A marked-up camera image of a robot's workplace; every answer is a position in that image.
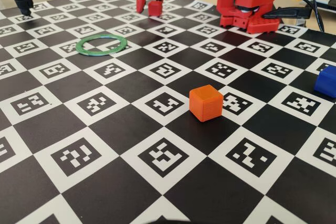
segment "table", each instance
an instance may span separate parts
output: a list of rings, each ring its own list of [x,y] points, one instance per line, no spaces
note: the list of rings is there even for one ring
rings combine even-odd
[[[54,0],[0,14],[1,223],[335,223],[335,99],[313,91],[336,36],[218,26],[215,6]],[[127,48],[75,51],[113,33]],[[86,45],[107,50],[118,41]],[[223,116],[200,123],[191,89]]]

